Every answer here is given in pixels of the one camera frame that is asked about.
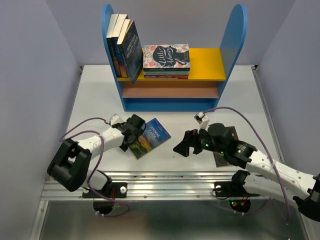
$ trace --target paperback book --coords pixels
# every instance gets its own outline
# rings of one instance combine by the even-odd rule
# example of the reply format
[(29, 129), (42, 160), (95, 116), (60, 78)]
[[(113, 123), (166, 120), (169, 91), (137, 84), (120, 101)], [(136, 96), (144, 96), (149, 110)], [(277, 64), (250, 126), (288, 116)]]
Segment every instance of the paperback book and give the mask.
[(142, 71), (144, 56), (134, 20), (124, 20), (117, 47), (121, 53), (127, 77), (134, 84)]
[(189, 72), (188, 44), (145, 45), (143, 53), (144, 72)]
[(125, 60), (122, 57), (122, 54), (118, 48), (117, 43), (118, 43), (118, 38), (121, 33), (122, 26), (124, 25), (124, 22), (126, 19), (128, 19), (127, 14), (119, 14), (117, 17), (117, 20), (115, 22), (113, 32), (112, 32), (113, 47), (114, 47), (114, 51), (116, 54), (117, 63), (119, 65), (119, 69), (120, 69), (120, 77), (122, 77), (122, 78), (127, 78), (128, 75), (127, 75), (127, 71), (126, 71)]
[(188, 75), (144, 75), (146, 79), (188, 79)]
[(108, 27), (108, 32), (106, 34), (106, 42), (108, 43), (111, 59), (112, 59), (114, 69), (115, 69), (115, 74), (118, 78), (121, 78), (121, 71), (120, 71), (119, 62), (118, 62), (118, 58), (117, 58), (116, 48), (114, 45), (114, 41), (112, 39), (112, 35), (113, 35), (114, 29), (115, 29), (115, 26), (116, 26), (116, 23), (118, 20), (118, 16), (119, 16), (119, 14), (112, 14), (111, 15), (110, 23), (109, 23), (109, 27)]
[(143, 134), (129, 148), (135, 157), (139, 159), (170, 138), (170, 134), (161, 123), (154, 118), (146, 124)]

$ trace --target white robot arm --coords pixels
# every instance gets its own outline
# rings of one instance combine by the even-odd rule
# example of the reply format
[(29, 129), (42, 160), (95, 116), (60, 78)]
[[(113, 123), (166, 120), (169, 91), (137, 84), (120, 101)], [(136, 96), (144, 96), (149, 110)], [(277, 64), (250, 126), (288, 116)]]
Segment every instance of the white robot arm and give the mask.
[[(104, 142), (104, 152), (115, 147), (126, 151), (142, 135), (146, 122), (135, 114), (126, 121), (115, 114), (110, 119), (110, 126), (108, 130), (100, 134)], [(102, 141), (99, 136), (79, 141), (64, 140), (51, 161), (47, 173), (70, 192), (80, 187), (87, 187), (88, 177), (92, 173), (89, 164), (100, 154), (101, 145)], [(95, 171), (90, 185), (96, 190), (101, 190), (111, 181), (111, 178), (103, 172)]]
[(223, 158), (239, 170), (231, 181), (219, 182), (216, 195), (219, 197), (243, 197), (244, 195), (263, 195), (280, 201), (284, 200), (276, 167), (289, 204), (298, 208), (306, 217), (320, 222), (320, 176), (300, 172), (278, 161), (270, 161), (267, 155), (254, 146), (235, 140), (230, 130), (222, 123), (209, 123), (209, 118), (202, 112), (195, 117), (199, 129), (186, 131), (182, 142), (173, 151), (189, 156), (189, 148), (199, 154), (203, 150), (223, 154)]

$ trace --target black bracket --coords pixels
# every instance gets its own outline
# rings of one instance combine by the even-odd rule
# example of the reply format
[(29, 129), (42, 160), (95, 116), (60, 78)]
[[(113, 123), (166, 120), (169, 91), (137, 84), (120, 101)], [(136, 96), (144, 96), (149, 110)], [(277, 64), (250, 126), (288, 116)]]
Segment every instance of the black bracket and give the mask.
[(294, 196), (293, 200), (298, 205), (300, 213), (309, 219), (320, 222), (320, 174), (313, 178), (315, 179), (315, 184), (313, 189), (308, 189), (310, 195), (306, 199)]
[[(83, 149), (72, 139), (66, 139), (56, 152), (47, 173), (73, 192), (85, 182), (91, 156), (88, 149)], [(75, 158), (74, 162), (69, 161), (69, 158)]]
[[(106, 184), (101, 190), (96, 190), (96, 191), (101, 195), (106, 196), (107, 198), (114, 197), (115, 199), (125, 199), (127, 197), (127, 191), (125, 193), (121, 193), (120, 191), (121, 187), (125, 187), (125, 189), (128, 189), (128, 184), (126, 182), (112, 182), (111, 185)], [(84, 199), (100, 198), (92, 191), (89, 191), (88, 193), (82, 193), (82, 197)]]
[(215, 195), (218, 198), (236, 198), (249, 195), (249, 197), (258, 197), (259, 194), (248, 193), (243, 187), (246, 184), (246, 177), (250, 173), (248, 171), (238, 170), (231, 181), (219, 181), (215, 185)]

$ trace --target gray wall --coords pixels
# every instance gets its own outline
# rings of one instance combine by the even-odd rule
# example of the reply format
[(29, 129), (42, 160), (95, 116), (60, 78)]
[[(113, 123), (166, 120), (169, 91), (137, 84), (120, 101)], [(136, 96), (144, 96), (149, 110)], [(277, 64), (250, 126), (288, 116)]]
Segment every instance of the gray wall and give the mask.
[(319, 13), (319, 0), (297, 0), (258, 68), (285, 161), (314, 175), (320, 173)]
[[(232, 8), (239, 0), (46, 0), (81, 65), (107, 64), (101, 11), (110, 2), (115, 13), (136, 22), (142, 45), (182, 44), (218, 48)], [(295, 0), (242, 0), (248, 31), (238, 64), (258, 64)]]
[(0, 239), (29, 239), (79, 66), (44, 0), (0, 3)]

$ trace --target shelf board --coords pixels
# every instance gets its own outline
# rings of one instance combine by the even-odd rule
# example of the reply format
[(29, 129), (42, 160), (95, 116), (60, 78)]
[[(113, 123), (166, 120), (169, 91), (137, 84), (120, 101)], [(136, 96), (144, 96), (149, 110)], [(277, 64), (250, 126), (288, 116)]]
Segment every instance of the shelf board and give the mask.
[(195, 112), (211, 109), (217, 98), (124, 98), (128, 112)]
[[(170, 81), (225, 81), (226, 75), (219, 48), (190, 48), (190, 74), (188, 79), (144, 78), (142, 70), (138, 81), (170, 82)], [(128, 82), (128, 78), (119, 77), (118, 81)]]
[(122, 97), (217, 99), (218, 89), (214, 81), (124, 82)]

